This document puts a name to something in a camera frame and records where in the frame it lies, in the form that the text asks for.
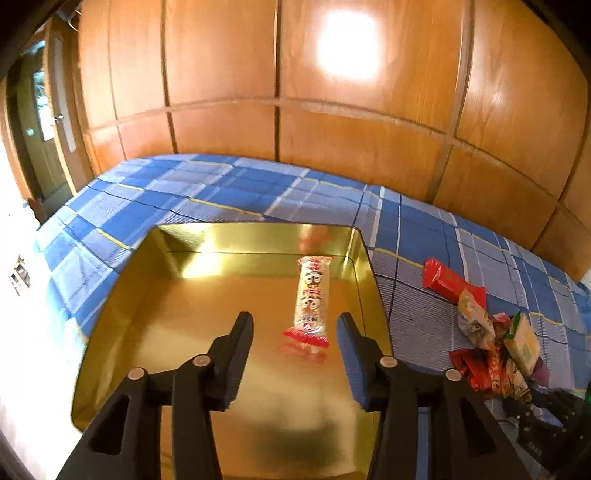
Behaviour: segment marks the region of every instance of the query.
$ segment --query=black object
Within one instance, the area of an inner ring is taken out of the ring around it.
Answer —
[[[533,405],[549,410],[562,425],[537,419],[530,406],[506,398],[507,416],[519,420],[517,443],[556,480],[591,478],[591,382],[585,400],[562,389],[530,391]]]
[[[253,337],[252,316],[240,312],[229,335],[207,355],[176,370],[134,368],[92,420],[57,480],[159,480],[161,407],[173,408],[177,480],[221,480],[209,412],[236,398]]]
[[[381,413],[369,480],[415,479],[421,406],[431,407],[430,479],[529,480],[482,396],[457,370],[430,375],[384,356],[349,313],[339,317],[337,339],[353,397],[365,411]]]

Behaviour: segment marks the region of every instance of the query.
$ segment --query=blue plaid bedsheet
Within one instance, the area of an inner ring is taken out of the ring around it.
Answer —
[[[197,154],[126,161],[41,227],[29,264],[55,338],[77,364],[122,267],[154,225],[279,220],[361,230],[397,357],[440,371],[450,367],[448,351],[470,346],[456,327],[456,306],[421,287],[423,263],[434,257],[485,286],[491,313],[529,312],[552,387],[586,387],[591,296],[585,286],[460,216],[308,168]],[[489,406],[502,418],[499,405]]]

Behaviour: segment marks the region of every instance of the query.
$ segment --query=doorway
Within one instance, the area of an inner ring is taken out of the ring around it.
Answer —
[[[55,16],[7,78],[8,123],[41,223],[94,178],[75,104],[75,48],[77,32]]]

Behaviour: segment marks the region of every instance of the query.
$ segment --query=door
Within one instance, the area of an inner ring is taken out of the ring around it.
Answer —
[[[54,16],[46,25],[43,51],[45,90],[53,116],[57,154],[72,194],[94,178],[74,99],[76,36],[68,23]]]

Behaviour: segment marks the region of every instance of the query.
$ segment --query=yellow snack package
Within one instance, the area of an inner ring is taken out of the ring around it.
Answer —
[[[524,377],[530,377],[540,356],[540,344],[525,313],[513,317],[505,346]]]

